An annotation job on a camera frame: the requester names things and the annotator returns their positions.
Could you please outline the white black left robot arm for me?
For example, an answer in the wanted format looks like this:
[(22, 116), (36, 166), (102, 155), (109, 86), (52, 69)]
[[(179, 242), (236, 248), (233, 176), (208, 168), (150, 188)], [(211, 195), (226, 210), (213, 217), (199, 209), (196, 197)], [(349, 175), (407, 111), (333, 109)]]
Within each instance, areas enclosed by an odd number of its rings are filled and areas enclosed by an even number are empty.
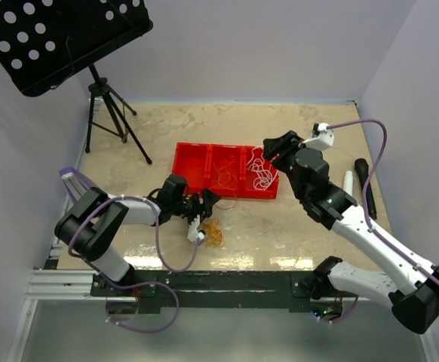
[(201, 223), (212, 216), (221, 198), (209, 189), (189, 194), (186, 179), (176, 174), (146, 198), (113, 196), (91, 187), (58, 221), (54, 235), (67, 245), (70, 256), (105, 275), (111, 291), (126, 296), (134, 288), (134, 267), (112, 246), (120, 227), (147, 225), (158, 233), (160, 225), (177, 216), (187, 221), (187, 239), (198, 247), (207, 237)]

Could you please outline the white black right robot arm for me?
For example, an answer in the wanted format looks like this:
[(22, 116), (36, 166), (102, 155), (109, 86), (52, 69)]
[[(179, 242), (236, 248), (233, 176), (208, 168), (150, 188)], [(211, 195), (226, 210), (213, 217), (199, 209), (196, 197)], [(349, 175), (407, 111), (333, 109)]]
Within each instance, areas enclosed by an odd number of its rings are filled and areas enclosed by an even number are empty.
[(368, 271), (331, 256), (314, 270), (314, 290), (322, 296), (340, 291), (377, 302), (408, 330), (423, 334), (439, 316), (439, 264), (403, 245), (330, 181), (330, 166), (322, 152), (332, 144), (329, 130), (308, 140), (289, 131), (262, 142), (262, 156), (287, 176), (307, 215), (351, 242), (380, 268)]

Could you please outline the red right plastic bin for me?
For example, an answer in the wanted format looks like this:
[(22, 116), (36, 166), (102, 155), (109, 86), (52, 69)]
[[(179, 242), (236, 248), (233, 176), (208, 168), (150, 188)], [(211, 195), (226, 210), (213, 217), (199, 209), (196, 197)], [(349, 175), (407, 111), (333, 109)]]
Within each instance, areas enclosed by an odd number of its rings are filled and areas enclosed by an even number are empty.
[(277, 198), (279, 173), (262, 156), (262, 146), (244, 147), (244, 190), (242, 198)]

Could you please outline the red plastic bin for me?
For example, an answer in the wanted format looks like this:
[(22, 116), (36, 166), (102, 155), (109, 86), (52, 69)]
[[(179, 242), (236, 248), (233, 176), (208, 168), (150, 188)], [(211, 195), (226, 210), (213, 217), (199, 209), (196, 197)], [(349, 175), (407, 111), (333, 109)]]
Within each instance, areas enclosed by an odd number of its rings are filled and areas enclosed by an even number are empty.
[(191, 192), (199, 192), (209, 177), (210, 145), (177, 143), (172, 173), (184, 177)]
[(242, 147), (209, 144), (209, 177), (206, 189), (226, 198), (239, 198), (244, 186)]
[(279, 173), (262, 156), (262, 146), (244, 147), (244, 190), (242, 198), (277, 198)]

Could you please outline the red middle plastic bin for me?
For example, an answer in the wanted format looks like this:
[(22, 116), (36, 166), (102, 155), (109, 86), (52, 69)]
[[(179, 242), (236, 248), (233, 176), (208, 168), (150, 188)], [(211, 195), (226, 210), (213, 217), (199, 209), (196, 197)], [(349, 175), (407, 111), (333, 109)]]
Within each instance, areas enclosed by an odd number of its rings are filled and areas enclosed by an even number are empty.
[(242, 147), (209, 144), (209, 177), (206, 189), (226, 198), (239, 198), (244, 186)]

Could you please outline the red left plastic bin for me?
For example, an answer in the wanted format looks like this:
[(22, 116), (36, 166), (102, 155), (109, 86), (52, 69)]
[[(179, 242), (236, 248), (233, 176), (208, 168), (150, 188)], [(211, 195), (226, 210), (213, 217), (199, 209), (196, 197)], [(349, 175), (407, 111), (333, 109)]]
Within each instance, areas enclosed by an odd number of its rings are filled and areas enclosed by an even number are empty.
[(210, 145), (177, 143), (172, 173), (184, 177), (191, 192), (199, 192), (209, 177)]

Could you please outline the white microphone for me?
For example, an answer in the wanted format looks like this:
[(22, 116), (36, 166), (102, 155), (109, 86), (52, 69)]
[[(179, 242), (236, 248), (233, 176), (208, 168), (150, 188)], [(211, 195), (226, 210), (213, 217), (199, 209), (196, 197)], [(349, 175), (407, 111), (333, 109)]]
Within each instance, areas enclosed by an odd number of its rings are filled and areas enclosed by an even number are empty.
[(354, 175), (351, 170), (345, 172), (343, 178), (343, 190), (350, 196), (353, 196), (354, 191)]

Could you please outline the black microphone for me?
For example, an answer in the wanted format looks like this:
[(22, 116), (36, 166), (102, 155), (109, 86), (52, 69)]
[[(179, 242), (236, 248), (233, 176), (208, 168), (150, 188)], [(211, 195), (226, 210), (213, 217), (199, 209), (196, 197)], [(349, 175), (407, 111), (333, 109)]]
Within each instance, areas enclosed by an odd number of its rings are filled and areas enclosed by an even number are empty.
[(369, 176), (369, 164), (364, 158), (358, 158), (355, 160), (354, 169), (358, 176), (362, 191), (365, 192), (365, 202), (364, 205), (367, 207), (368, 215), (371, 219), (377, 220), (377, 209), (375, 200), (373, 197), (373, 192), (371, 184), (367, 181)]

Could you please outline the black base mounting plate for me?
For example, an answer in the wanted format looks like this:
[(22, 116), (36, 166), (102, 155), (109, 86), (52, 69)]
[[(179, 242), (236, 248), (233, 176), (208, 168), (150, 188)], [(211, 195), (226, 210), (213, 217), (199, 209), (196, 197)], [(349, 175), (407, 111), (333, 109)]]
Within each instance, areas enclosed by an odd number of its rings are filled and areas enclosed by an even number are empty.
[(185, 271), (136, 270), (122, 290), (93, 276), (91, 295), (108, 303), (138, 302), (139, 313), (157, 314), (163, 308), (268, 308), (310, 312), (311, 301), (340, 294), (321, 285), (312, 271)]

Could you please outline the purple metronome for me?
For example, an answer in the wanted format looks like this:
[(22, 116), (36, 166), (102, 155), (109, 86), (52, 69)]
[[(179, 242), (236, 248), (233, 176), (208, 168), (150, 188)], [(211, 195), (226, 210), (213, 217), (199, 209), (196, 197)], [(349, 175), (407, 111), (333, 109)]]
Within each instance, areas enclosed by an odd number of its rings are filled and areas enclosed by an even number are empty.
[(97, 186), (74, 167), (63, 168), (59, 171), (59, 175), (73, 203), (83, 196), (88, 189)]

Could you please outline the aluminium front rail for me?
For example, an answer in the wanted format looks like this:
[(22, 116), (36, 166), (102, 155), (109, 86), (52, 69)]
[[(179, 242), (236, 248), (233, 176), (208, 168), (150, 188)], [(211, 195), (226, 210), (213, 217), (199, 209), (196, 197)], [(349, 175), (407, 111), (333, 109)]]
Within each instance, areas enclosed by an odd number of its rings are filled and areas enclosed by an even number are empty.
[[(88, 298), (106, 299), (104, 297), (93, 297), (91, 295), (91, 286), (94, 275), (99, 274), (91, 270), (36, 270), (32, 274), (28, 294), (36, 299), (49, 300)], [(316, 276), (315, 273), (314, 276), (320, 280), (321, 285), (330, 286), (324, 278)], [(122, 286), (108, 281), (107, 283), (122, 290), (132, 290), (135, 287), (142, 286), (141, 283), (134, 286)]]

